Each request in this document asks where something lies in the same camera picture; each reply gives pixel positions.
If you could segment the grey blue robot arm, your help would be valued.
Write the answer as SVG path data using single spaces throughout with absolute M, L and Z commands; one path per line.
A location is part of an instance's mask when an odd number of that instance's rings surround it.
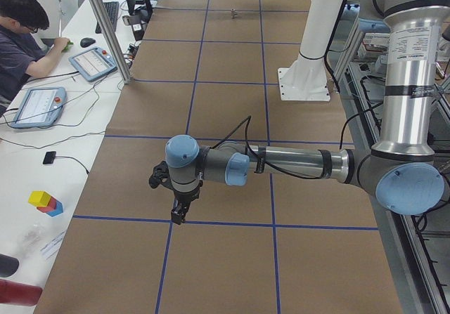
M 360 187 L 402 215 L 434 207 L 444 194 L 444 179 L 427 141 L 439 37 L 448 16 L 449 0 L 361 0 L 361 31 L 390 35 L 380 139 L 370 150 L 262 147 L 228 138 L 209 147 L 188 135 L 170 138 L 149 183 L 174 193 L 172 221 L 185 221 L 204 181 L 242 186 L 249 172 L 332 178 Z

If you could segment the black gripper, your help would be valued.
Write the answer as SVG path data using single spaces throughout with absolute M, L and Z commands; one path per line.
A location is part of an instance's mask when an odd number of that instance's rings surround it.
M 199 181 L 190 191 L 174 191 L 175 205 L 171 210 L 171 221 L 173 223 L 184 224 L 186 222 L 186 211 L 189 210 L 191 202 L 200 197 L 202 182 Z

